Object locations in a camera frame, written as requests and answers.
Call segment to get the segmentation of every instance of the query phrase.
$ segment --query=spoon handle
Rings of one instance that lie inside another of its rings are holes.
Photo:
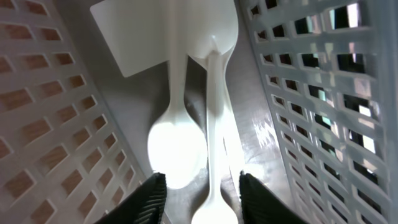
[[[185,1],[169,0],[167,32],[170,76],[170,109],[184,108],[185,76],[187,73],[187,39]]]
[[[212,52],[208,56],[207,73],[207,141],[209,160],[210,198],[221,197],[220,153],[223,145],[223,58]]]

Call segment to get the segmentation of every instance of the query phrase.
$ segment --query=spoon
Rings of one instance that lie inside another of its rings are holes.
[[[238,38],[238,17],[231,0],[189,0],[188,54],[207,74],[207,140],[210,190],[192,224],[238,223],[221,196],[225,69]]]
[[[167,187],[171,189],[187,186],[206,166],[207,159],[205,135],[184,105],[187,71],[184,2],[170,0],[167,5],[170,104],[151,127],[148,136],[152,170],[165,174]]]

